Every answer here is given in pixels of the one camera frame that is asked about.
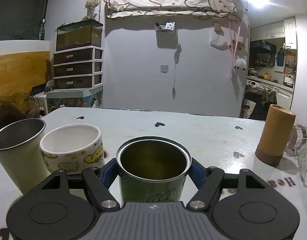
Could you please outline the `green metal cup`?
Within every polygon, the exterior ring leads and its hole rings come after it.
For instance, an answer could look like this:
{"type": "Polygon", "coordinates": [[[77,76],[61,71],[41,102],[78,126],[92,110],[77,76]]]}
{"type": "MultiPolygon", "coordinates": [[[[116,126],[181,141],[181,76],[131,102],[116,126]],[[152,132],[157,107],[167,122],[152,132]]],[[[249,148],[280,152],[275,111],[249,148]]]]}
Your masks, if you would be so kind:
{"type": "Polygon", "coordinates": [[[180,143],[163,137],[133,138],[117,150],[122,203],[178,202],[192,158],[180,143]]]}

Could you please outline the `white patterned ceramic cup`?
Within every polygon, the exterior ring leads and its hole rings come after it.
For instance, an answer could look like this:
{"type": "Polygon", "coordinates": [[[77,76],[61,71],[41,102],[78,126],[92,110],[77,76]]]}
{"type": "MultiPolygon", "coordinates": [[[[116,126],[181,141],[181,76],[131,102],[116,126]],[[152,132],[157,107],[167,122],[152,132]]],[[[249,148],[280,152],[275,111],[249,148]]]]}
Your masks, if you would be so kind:
{"type": "Polygon", "coordinates": [[[85,168],[105,165],[102,134],[90,124],[71,124],[53,129],[40,141],[43,162],[50,173],[65,170],[81,173],[85,168]]]}

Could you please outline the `tan cylindrical bamboo cup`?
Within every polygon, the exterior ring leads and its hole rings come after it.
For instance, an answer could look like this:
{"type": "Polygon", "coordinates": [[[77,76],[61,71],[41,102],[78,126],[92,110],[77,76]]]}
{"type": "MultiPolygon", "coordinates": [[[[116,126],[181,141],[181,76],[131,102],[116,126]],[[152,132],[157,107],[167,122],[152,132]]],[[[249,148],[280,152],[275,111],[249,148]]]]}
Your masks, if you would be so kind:
{"type": "Polygon", "coordinates": [[[283,156],[296,114],[278,105],[270,105],[256,157],[270,166],[277,166],[283,156]]]}

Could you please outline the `clear glass cup lying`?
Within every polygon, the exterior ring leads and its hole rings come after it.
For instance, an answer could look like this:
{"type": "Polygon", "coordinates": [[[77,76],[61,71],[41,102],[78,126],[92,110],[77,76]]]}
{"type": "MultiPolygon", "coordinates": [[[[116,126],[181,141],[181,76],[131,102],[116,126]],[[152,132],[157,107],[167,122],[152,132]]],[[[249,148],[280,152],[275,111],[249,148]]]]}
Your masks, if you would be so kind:
{"type": "Polygon", "coordinates": [[[297,162],[300,169],[300,176],[307,187],[307,138],[301,139],[295,145],[295,153],[297,162]]]}

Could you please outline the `cream steel tumbler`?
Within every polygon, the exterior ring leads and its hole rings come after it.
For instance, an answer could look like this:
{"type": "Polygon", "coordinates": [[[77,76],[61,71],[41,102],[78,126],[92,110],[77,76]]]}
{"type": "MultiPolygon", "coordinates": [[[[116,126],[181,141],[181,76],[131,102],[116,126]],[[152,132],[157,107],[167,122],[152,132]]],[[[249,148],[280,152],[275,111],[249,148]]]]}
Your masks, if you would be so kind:
{"type": "Polygon", "coordinates": [[[44,120],[30,118],[0,129],[0,163],[22,194],[50,174],[40,152],[45,127],[44,120]]]}

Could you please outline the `clear glass mug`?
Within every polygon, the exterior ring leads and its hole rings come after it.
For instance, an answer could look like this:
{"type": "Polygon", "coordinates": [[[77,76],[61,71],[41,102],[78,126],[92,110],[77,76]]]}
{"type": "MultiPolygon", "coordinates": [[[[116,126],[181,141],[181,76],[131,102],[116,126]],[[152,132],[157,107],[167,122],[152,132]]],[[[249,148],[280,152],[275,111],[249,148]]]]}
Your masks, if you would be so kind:
{"type": "Polygon", "coordinates": [[[289,139],[284,153],[287,156],[295,157],[295,149],[301,147],[307,140],[307,127],[299,124],[294,124],[292,127],[289,139]]]}

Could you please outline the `white plastic drawer unit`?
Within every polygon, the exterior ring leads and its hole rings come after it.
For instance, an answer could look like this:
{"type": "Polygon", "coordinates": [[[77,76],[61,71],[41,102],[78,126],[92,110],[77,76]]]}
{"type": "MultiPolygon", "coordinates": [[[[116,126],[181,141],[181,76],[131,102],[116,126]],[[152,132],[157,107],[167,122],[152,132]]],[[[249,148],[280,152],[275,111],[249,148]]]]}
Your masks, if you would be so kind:
{"type": "Polygon", "coordinates": [[[97,46],[54,53],[55,89],[91,89],[102,86],[104,50],[97,46]]]}

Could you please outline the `white plush toy hanging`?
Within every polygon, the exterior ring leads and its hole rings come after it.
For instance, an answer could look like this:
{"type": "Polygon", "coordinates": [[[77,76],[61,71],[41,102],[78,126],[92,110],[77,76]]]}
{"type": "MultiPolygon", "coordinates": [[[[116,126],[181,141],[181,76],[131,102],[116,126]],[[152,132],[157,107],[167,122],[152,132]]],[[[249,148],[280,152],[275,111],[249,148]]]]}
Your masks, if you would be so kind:
{"type": "Polygon", "coordinates": [[[244,59],[242,58],[237,58],[235,63],[234,63],[234,66],[233,68],[235,70],[242,70],[242,71],[245,71],[246,68],[247,68],[247,63],[244,59]]]}

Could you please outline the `glass fish tank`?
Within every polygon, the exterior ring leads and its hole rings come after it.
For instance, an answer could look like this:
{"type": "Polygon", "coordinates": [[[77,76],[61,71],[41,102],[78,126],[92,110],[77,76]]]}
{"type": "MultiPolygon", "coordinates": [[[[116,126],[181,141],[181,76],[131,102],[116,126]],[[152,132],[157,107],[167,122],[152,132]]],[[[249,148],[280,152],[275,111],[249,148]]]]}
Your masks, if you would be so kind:
{"type": "Polygon", "coordinates": [[[96,46],[101,47],[103,24],[94,20],[83,20],[57,28],[56,51],[96,46]]]}

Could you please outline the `dried flower bouquet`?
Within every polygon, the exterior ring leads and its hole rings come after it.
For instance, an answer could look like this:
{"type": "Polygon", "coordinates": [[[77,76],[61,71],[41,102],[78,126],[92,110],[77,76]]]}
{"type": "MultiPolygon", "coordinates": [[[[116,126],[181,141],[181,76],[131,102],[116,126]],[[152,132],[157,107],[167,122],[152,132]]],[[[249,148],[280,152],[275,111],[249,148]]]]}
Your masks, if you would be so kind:
{"type": "Polygon", "coordinates": [[[96,17],[95,9],[100,5],[100,2],[101,0],[86,0],[85,2],[86,16],[83,18],[84,20],[95,19],[96,17]]]}

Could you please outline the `white wall shelf box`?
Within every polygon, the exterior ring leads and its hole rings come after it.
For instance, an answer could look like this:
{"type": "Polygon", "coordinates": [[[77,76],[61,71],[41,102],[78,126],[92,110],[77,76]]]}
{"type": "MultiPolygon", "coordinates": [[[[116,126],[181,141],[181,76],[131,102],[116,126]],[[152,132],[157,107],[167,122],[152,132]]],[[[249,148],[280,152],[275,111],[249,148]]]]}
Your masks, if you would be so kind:
{"type": "Polygon", "coordinates": [[[178,45],[175,22],[167,22],[165,25],[155,23],[155,33],[158,48],[175,49],[178,45]]]}

